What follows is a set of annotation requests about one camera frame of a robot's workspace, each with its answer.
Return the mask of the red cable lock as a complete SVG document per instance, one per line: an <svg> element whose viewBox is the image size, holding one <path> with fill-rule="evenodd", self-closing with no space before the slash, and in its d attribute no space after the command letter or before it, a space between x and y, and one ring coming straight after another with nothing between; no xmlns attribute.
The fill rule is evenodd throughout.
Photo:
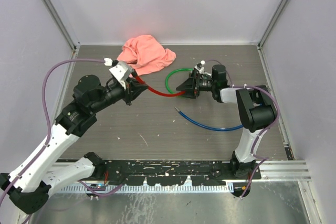
<svg viewBox="0 0 336 224"><path fill-rule="evenodd" d="M183 94L185 94L185 91L179 91L177 93L163 93L161 91L158 91L154 88L152 88L150 85L146 84L139 76L134 75L135 79L140 83L140 84L144 84L147 86L148 90L151 91L154 94L157 94L159 96L162 97L179 97L182 96Z"/></svg>

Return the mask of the green cable lock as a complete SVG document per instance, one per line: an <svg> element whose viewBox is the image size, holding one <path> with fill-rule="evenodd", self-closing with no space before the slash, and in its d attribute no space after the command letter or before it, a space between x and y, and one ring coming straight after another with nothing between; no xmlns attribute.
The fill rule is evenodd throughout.
<svg viewBox="0 0 336 224"><path fill-rule="evenodd" d="M192 68L179 68L179 69L175 69L173 71L171 71L165 78L165 88L166 90L170 93L170 94L175 94L175 92L170 88L169 86L169 81L170 81L170 78L176 74L176 73L179 73L179 72L189 72L191 73L193 71Z"/></svg>

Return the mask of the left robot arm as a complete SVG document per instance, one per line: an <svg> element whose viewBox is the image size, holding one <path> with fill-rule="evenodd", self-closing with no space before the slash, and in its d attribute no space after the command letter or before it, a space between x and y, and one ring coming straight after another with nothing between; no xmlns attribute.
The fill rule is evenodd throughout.
<svg viewBox="0 0 336 224"><path fill-rule="evenodd" d="M47 172L63 152L96 123L98 112L120 100L129 105L148 89L135 78L128 77L126 83L125 88L118 82L102 86L95 75L83 76L78 81L73 89L73 100L62 109L51 127L49 143L40 144L45 148L41 155L22 175L19 172L25 163L11 173L1 174L1 189L8 190L9 199L17 208L31 215L67 185L90 177L93 180L104 178L105 161L94 152L58 172Z"/></svg>

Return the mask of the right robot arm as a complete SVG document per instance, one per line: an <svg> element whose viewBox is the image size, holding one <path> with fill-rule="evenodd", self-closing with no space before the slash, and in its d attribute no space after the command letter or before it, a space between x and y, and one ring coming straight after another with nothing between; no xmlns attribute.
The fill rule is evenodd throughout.
<svg viewBox="0 0 336 224"><path fill-rule="evenodd" d="M261 139L278 120L278 112L266 86L235 86L229 84L227 78L224 65L213 65L212 72L206 73L201 62L176 91L183 91L182 96L190 99L196 99L200 92L207 91L218 103L237 105L243 131L228 170L233 177L241 179L254 169Z"/></svg>

